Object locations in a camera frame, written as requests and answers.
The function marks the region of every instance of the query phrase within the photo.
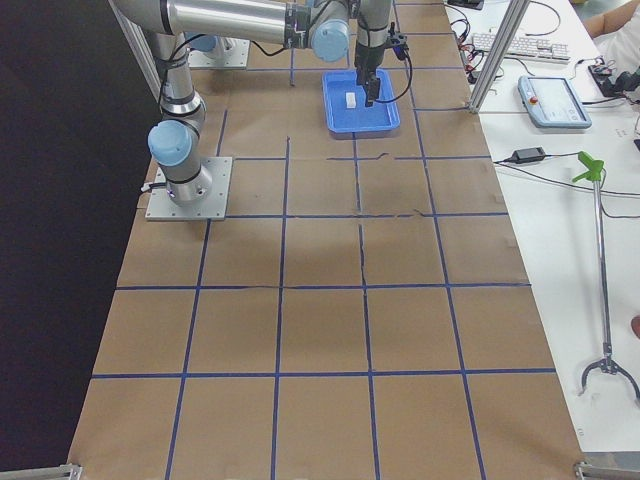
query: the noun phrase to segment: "cable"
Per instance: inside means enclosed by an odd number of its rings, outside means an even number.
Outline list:
[[[367,55],[365,56],[365,59],[363,61],[363,64],[367,65],[367,63],[369,62],[369,52],[371,51],[371,30],[369,30],[369,25],[362,15],[358,15],[358,20],[362,21],[362,28],[364,28],[365,32],[367,32]],[[413,63],[411,62],[411,57],[409,56],[409,53],[407,53],[407,50],[404,51],[404,55],[407,63],[409,64],[409,80],[407,81],[406,88],[397,97],[392,98],[391,100],[376,100],[376,103],[393,103],[397,100],[400,100],[411,88],[411,83],[413,82]]]
[[[597,62],[598,60],[602,60],[602,55],[593,57],[593,58],[581,58],[580,60],[578,60],[576,63],[573,64],[573,75],[569,78],[569,80],[573,80],[578,75],[578,65],[588,61]]]
[[[611,215],[609,212],[607,212],[604,208],[604,205],[602,205],[602,213],[605,214],[605,216],[609,217],[609,218],[626,218],[626,219],[637,219],[640,218],[640,215]]]
[[[150,192],[151,190],[155,189],[155,188],[164,188],[167,186],[167,182],[158,182],[158,183],[145,183],[144,185],[142,185],[142,187],[140,188],[140,191],[142,193],[145,192]]]
[[[451,10],[455,10],[456,12],[458,12],[460,15],[462,15],[462,17],[465,19],[465,21],[467,23],[469,23],[469,17],[467,17],[467,15],[460,10],[459,8],[454,7],[453,5],[449,5],[447,3],[444,4],[445,8],[450,8]]]
[[[407,57],[407,63],[409,64],[409,80],[407,81],[406,88],[396,98],[393,98],[391,100],[376,100],[376,103],[393,103],[397,100],[400,100],[411,88],[411,83],[413,81],[413,63],[411,62],[411,57],[409,56],[409,54],[405,52],[405,55]]]
[[[527,64],[526,64],[526,63],[524,63],[524,62],[523,62],[522,60],[520,60],[519,58],[505,57],[503,60],[515,60],[516,62],[518,62],[520,65],[522,65],[522,66],[524,67],[525,71],[526,71],[529,75],[531,75],[532,77],[535,77],[535,76],[536,76],[536,74],[535,74],[535,73],[533,73],[531,70],[529,70],[529,69],[527,68]]]
[[[449,26],[451,27],[451,29],[453,30],[454,33],[456,33],[456,31],[454,30],[453,26],[456,23],[462,23],[464,25],[464,31],[460,35],[456,34],[456,38],[457,38],[457,42],[458,42],[458,48],[460,48],[462,46],[462,44],[467,40],[467,37],[469,36],[469,33],[471,32],[471,24],[469,23],[468,20],[465,20],[464,18],[459,18],[457,20],[454,20],[453,22],[451,22],[449,24]]]
[[[577,155],[580,152],[571,152],[571,153],[547,153],[547,158],[549,157],[571,157],[572,155]]]
[[[560,25],[562,25],[562,18],[560,17],[560,14],[558,13],[558,11],[555,8],[553,8],[551,5],[547,5],[546,3],[537,2],[536,0],[531,0],[529,3],[536,3],[538,5],[542,5],[543,7],[547,7],[549,10],[551,10],[553,13],[556,14],[556,18],[558,19],[558,24],[555,26],[555,28],[553,30],[550,30],[548,32],[544,32],[544,33],[525,33],[525,36],[527,36],[527,37],[543,37],[545,35],[551,35],[552,33],[558,31],[558,29],[560,28]]]
[[[498,165],[500,167],[505,167],[505,168],[510,168],[511,170],[516,170],[518,172],[524,173],[526,175],[529,175],[530,177],[534,177],[537,178],[538,180],[542,180],[544,182],[548,182],[548,183],[553,183],[555,185],[561,185],[563,187],[570,187],[570,188],[574,188],[576,190],[584,190],[584,191],[588,191],[588,192],[592,192],[593,188],[589,188],[589,187],[583,187],[581,185],[574,185],[572,183],[566,183],[566,182],[561,182],[560,180],[554,180],[552,178],[547,178],[547,177],[543,177],[541,175],[536,175],[535,173],[531,173],[531,172],[527,172],[526,170],[523,170],[522,168],[517,168],[517,167],[512,167],[511,165],[507,165],[506,163],[503,163],[504,160],[500,161],[500,162],[494,162],[495,165]],[[610,195],[610,196],[614,196],[614,197],[640,197],[640,193],[636,193],[636,192],[617,192],[617,191],[613,191],[613,190],[601,190],[601,193],[605,194],[605,195]]]
[[[188,40],[185,40],[184,42],[182,42],[180,45],[178,45],[174,50],[173,53],[171,54],[171,56],[169,57],[169,60],[166,61],[166,63],[171,63],[173,62],[173,60],[175,59],[175,56],[178,54],[178,52],[180,50],[182,50],[182,48],[186,45],[188,45],[190,42],[193,42],[194,40],[204,37],[206,34],[204,33],[199,33],[198,35],[194,35],[193,37],[189,38]],[[162,107],[160,106],[160,103],[162,102],[162,91],[164,90],[164,86],[167,83],[167,78],[169,76],[169,69],[165,69],[164,71],[164,75],[162,76],[162,82],[160,83],[160,91],[158,92],[158,108],[160,109],[160,112],[162,113]]]
[[[279,50],[276,50],[275,52],[267,52],[264,48],[262,48],[262,45],[260,45],[258,42],[254,42],[253,40],[251,40],[251,43],[253,43],[256,47],[258,47],[258,49],[264,53],[267,57],[275,57],[276,55],[278,55],[279,53],[282,53],[286,50],[285,47],[282,47]]]
[[[605,98],[604,100],[596,100],[595,102],[582,102],[583,105],[597,105],[599,103],[607,103],[612,102],[614,100],[620,100],[621,98],[626,98],[624,95],[620,95],[617,97]]]
[[[316,22],[318,21],[318,19],[322,16],[322,14],[325,12],[325,10],[327,9],[327,7],[329,6],[329,4],[331,2],[336,2],[338,0],[327,0],[326,2],[324,2],[324,4],[322,5],[322,8],[320,9],[320,11],[318,12],[318,15],[316,15],[315,17],[313,17],[313,19],[311,20],[311,23],[309,23],[309,28],[307,29],[307,31],[311,31],[311,27],[313,27]]]

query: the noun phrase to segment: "grid square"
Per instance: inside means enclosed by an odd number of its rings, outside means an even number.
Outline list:
[[[271,378],[187,380],[171,478],[269,478],[273,388]]]
[[[440,218],[439,225],[451,282],[528,282],[508,216]]]
[[[286,110],[229,110],[221,155],[285,158],[288,118]]]
[[[388,154],[392,158],[421,157],[413,110],[401,108],[398,113],[400,126],[395,130],[382,132],[382,134],[375,132],[375,136],[368,133],[356,134],[358,158],[377,158],[383,154]]]
[[[283,372],[367,370],[361,290],[286,290]]]
[[[93,373],[181,372],[192,291],[116,291]]]
[[[207,116],[212,111],[224,112],[229,106],[229,91],[233,85],[235,71],[191,70],[191,79],[207,105]]]
[[[428,157],[489,155],[478,115],[467,110],[418,112],[420,134]]]
[[[189,371],[273,371],[277,326],[275,288],[200,292]]]
[[[288,220],[285,284],[361,285],[357,221],[324,218]]]
[[[444,288],[369,289],[367,297],[375,370],[460,368]]]
[[[407,44],[414,68],[457,67],[462,70],[462,61],[453,33],[407,35]],[[392,57],[387,56],[387,61],[395,60]]]
[[[204,285],[279,285],[282,220],[228,218],[211,229]]]
[[[324,107],[292,111],[288,132],[293,162],[297,159],[353,158],[351,135],[340,139],[333,136],[327,127]]]
[[[288,110],[294,87],[289,83],[288,70],[238,70],[230,85],[229,109],[251,111]]]
[[[427,168],[438,213],[507,211],[491,160],[429,160]]]
[[[583,457],[555,374],[472,375],[469,387],[487,478],[575,479]]]
[[[462,69],[414,70],[411,93],[416,108],[463,108],[470,90]]]
[[[480,479],[459,375],[377,377],[375,396],[383,478]]]
[[[284,160],[236,160],[227,215],[282,215]]]
[[[205,222],[148,222],[138,210],[118,286],[195,285]]]
[[[456,288],[453,299],[467,368],[553,367],[530,288]]]
[[[433,219],[376,218],[362,223],[368,284],[444,282]]]
[[[353,162],[299,160],[289,165],[287,213],[290,215],[353,215],[356,174]]]
[[[277,444],[277,478],[375,478],[367,379],[281,379]]]
[[[69,463],[86,478],[164,478],[179,388],[179,379],[91,380]]]
[[[440,5],[398,5],[398,29],[404,33],[450,33],[450,20]]]
[[[326,69],[295,70],[293,72],[293,97],[290,100],[293,110],[324,112],[324,95],[322,93],[322,77]]]
[[[422,160],[358,162],[362,212],[365,214],[431,213]]]

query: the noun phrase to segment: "blue tape line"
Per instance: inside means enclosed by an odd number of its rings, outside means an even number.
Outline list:
[[[466,375],[538,375],[556,373],[553,367],[469,369]],[[332,378],[332,377],[426,377],[461,375],[460,369],[448,370],[378,370],[353,372],[188,372],[188,373],[95,373],[92,380],[122,379],[189,379],[189,378]]]
[[[418,127],[418,136],[421,138],[420,135],[420,128]],[[431,209],[433,212],[436,212],[436,206],[435,206],[435,199],[433,196],[433,191],[431,189],[431,177],[429,175],[429,168],[428,168],[428,162],[427,160],[423,160],[423,166],[424,166],[424,171],[426,174],[426,178],[427,178],[427,187],[429,190],[429,201],[431,202]],[[456,349],[458,352],[458,361],[460,363],[460,373],[462,376],[462,385],[464,388],[464,394],[465,394],[465,401],[467,403],[467,411],[468,411],[468,415],[469,415],[469,423],[471,426],[471,435],[473,437],[473,445],[474,445],[474,449],[476,452],[476,459],[478,461],[478,468],[480,470],[480,477],[482,480],[487,480],[487,474],[485,472],[485,468],[484,468],[484,460],[482,458],[482,449],[480,448],[480,439],[478,437],[478,428],[476,425],[476,420],[475,420],[475,413],[473,411],[473,403],[471,400],[471,391],[469,389],[469,382],[467,379],[467,374],[465,371],[465,362],[464,362],[464,355],[462,352],[462,343],[460,340],[460,333],[458,331],[458,323],[457,323],[457,319],[456,319],[456,313],[455,313],[455,309],[454,309],[454,305],[453,305],[453,296],[451,294],[451,284],[449,282],[449,273],[447,270],[447,262],[446,262],[446,258],[444,255],[444,248],[442,245],[442,236],[440,234],[440,226],[439,226],[439,222],[438,222],[438,217],[434,217],[433,219],[434,222],[434,227],[435,227],[435,233],[436,233],[436,240],[438,243],[438,251],[439,251],[439,255],[440,255],[440,262],[442,265],[442,273],[444,275],[444,281],[446,283],[446,291],[447,291],[447,301],[449,302],[449,312],[451,315],[451,324],[453,326],[453,332],[454,332],[454,337],[455,337],[455,341],[456,341]]]
[[[182,379],[180,381],[180,391],[178,393],[178,402],[176,405],[176,413],[173,420],[173,430],[171,433],[171,442],[169,444],[169,455],[167,457],[167,468],[165,471],[165,480],[171,478],[171,469],[173,467],[173,456],[176,448],[176,440],[178,437],[178,429],[180,427],[180,414],[182,412],[182,400],[184,398],[184,389],[187,381],[187,372],[189,368],[189,357],[191,355],[191,342],[193,340],[193,332],[195,330],[196,318],[198,313],[198,301],[200,299],[200,285],[202,285],[202,276],[204,272],[204,263],[207,255],[207,246],[209,245],[209,234],[211,232],[211,220],[207,220],[207,228],[204,233],[204,243],[202,245],[202,253],[200,255],[200,266],[198,269],[198,280],[193,299],[193,309],[191,311],[191,323],[189,325],[189,335],[187,337],[187,347],[185,349],[184,361],[182,365]]]
[[[487,282],[487,283],[397,283],[397,284],[367,284],[367,290],[386,288],[521,288],[531,287],[529,282]],[[116,287],[116,291],[153,291],[153,290],[249,290],[252,288],[280,288],[276,285],[138,285],[131,287]],[[289,285],[285,290],[358,290],[362,285]]]

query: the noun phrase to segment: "black cable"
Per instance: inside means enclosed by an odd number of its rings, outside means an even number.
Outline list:
[[[362,21],[362,26],[364,31],[367,32],[367,54],[364,57],[363,65],[367,65],[369,63],[369,52],[371,51],[371,30],[369,30],[369,24],[365,20],[365,18],[358,13],[358,26],[360,26],[360,21]]]
[[[335,2],[337,0],[327,0],[326,2],[324,2],[324,4],[322,5],[322,8],[320,9],[320,11],[318,12],[318,15],[316,15],[315,17],[313,17],[313,19],[311,20],[311,23],[309,23],[309,28],[307,29],[307,31],[311,31],[311,27],[313,27],[316,22],[318,21],[318,19],[322,16],[322,14],[325,12],[325,10],[327,9],[327,7],[329,6],[329,4],[331,2]]]
[[[467,17],[467,15],[462,10],[460,10],[459,8],[456,8],[456,7],[452,6],[452,5],[449,5],[447,3],[445,3],[444,6],[445,6],[445,8],[450,8],[451,10],[455,10],[456,12],[458,12],[460,15],[462,15],[462,17],[465,19],[465,21],[467,23],[469,23],[469,17]]]
[[[472,60],[472,61],[473,61],[473,60],[475,60],[475,58],[476,58],[476,56],[477,56],[477,55],[480,55],[480,60],[478,61],[478,63],[476,63],[476,64],[475,64],[475,66],[471,67],[471,69],[470,69],[470,70],[467,70],[467,73],[474,72],[474,71],[475,71],[475,70],[480,66],[480,64],[482,63],[482,61],[484,60],[484,51],[483,51],[483,50],[480,50],[480,51],[474,51],[471,55],[472,55],[472,56],[471,56],[471,60]]]
[[[286,50],[285,47],[282,47],[279,50],[276,50],[275,52],[267,52],[264,48],[262,48],[262,45],[260,45],[258,42],[254,42],[253,40],[251,40],[251,43],[253,43],[256,47],[258,47],[258,49],[264,53],[267,57],[275,57],[276,55],[278,55],[279,53],[282,53]]]
[[[614,100],[620,100],[621,98],[626,98],[624,95],[619,95],[616,97],[605,98],[604,100],[596,100],[595,102],[582,102],[583,105],[597,105],[598,103],[606,103],[612,102]]]
[[[558,24],[555,26],[555,28],[553,30],[550,30],[548,32],[544,32],[544,33],[525,33],[525,36],[527,36],[527,37],[543,37],[545,35],[551,35],[552,33],[558,31],[558,29],[560,28],[560,25],[562,25],[562,18],[560,17],[560,14],[558,13],[558,11],[555,8],[553,8],[551,5],[547,5],[546,3],[536,2],[536,0],[531,0],[529,3],[536,3],[538,5],[542,5],[543,7],[547,7],[549,10],[551,10],[553,13],[556,14],[556,18],[558,19]]]
[[[204,37],[206,36],[206,34],[204,33],[199,33],[198,35],[194,35],[193,37],[185,40],[184,42],[182,42],[180,45],[178,45],[174,50],[173,53],[171,54],[171,56],[169,57],[169,60],[166,61],[166,63],[171,63],[173,62],[173,60],[175,59],[176,55],[178,54],[178,52],[180,50],[182,50],[182,48],[186,45],[188,45],[190,42],[193,42],[194,40]],[[162,90],[164,89],[165,84],[167,83],[167,77],[169,76],[169,69],[166,68],[164,71],[164,75],[162,76],[162,82],[160,83],[160,92],[158,92],[158,108],[160,109],[160,112],[162,112],[162,108],[160,107],[160,103],[162,102]]]
[[[527,172],[526,170],[523,170],[522,168],[512,167],[511,165],[507,165],[506,163],[504,163],[504,160],[501,160],[499,162],[493,162],[493,163],[495,165],[500,166],[500,167],[506,167],[506,168],[510,168],[511,170],[516,170],[518,172],[524,173],[526,175],[529,175],[530,177],[537,178],[538,180],[542,180],[544,182],[549,182],[549,183],[553,183],[553,184],[556,184],[556,185],[561,185],[563,187],[575,188],[576,190],[584,190],[584,191],[588,191],[588,192],[592,192],[593,191],[593,188],[583,187],[581,185],[574,185],[573,183],[561,182],[560,180],[554,180],[552,178],[546,178],[546,177],[543,177],[541,175],[536,175],[535,173]],[[613,195],[613,196],[619,196],[619,197],[640,197],[640,193],[635,193],[635,192],[617,192],[617,191],[613,191],[613,190],[601,190],[601,192],[604,193],[605,195]]]
[[[572,156],[572,155],[577,155],[577,154],[579,154],[579,153],[580,153],[580,152],[559,153],[559,154],[557,154],[557,155],[556,155],[556,154],[553,154],[553,153],[547,153],[547,157],[546,157],[546,158],[549,158],[549,157],[570,157],[570,156]]]
[[[396,98],[393,98],[391,100],[376,100],[376,103],[393,103],[397,100],[400,100],[411,88],[411,82],[413,81],[413,63],[411,63],[411,57],[408,53],[405,52],[405,56],[407,57],[407,63],[409,64],[409,80],[407,81],[407,87]]]
[[[460,35],[457,35],[456,31],[453,28],[453,26],[456,23],[462,23],[464,25],[464,31]],[[467,40],[467,37],[469,36],[469,33],[471,33],[471,24],[467,20],[465,20],[464,18],[459,18],[459,19],[454,20],[453,22],[451,22],[449,24],[449,26],[451,27],[451,30],[453,30],[453,32],[456,33],[456,37],[457,37],[457,41],[458,41],[458,47],[462,46],[462,44]]]
[[[626,218],[626,219],[637,219],[640,218],[640,215],[611,215],[609,212],[607,212],[604,208],[604,205],[601,205],[602,207],[602,213],[605,214],[605,216],[609,217],[609,218]]]
[[[578,65],[584,62],[588,62],[590,60],[598,61],[598,59],[602,59],[602,56],[593,57],[593,58],[581,58],[580,60],[578,60],[576,63],[573,64],[573,76],[571,76],[569,80],[573,80],[578,75]]]
[[[524,62],[523,62],[522,60],[520,60],[519,58],[504,57],[504,60],[515,60],[516,62],[518,62],[520,65],[522,65],[522,66],[524,67],[525,71],[526,71],[529,75],[531,75],[532,77],[535,77],[535,76],[536,76],[536,74],[535,74],[535,73],[533,73],[531,70],[529,70],[529,69],[527,68],[527,64],[526,64],[526,63],[524,63]]]

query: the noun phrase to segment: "black power adapter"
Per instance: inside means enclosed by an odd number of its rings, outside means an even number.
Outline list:
[[[503,160],[504,163],[516,163],[522,165],[523,163],[535,163],[541,162],[547,157],[542,147],[536,148],[522,148],[520,150],[514,150],[510,158]]]

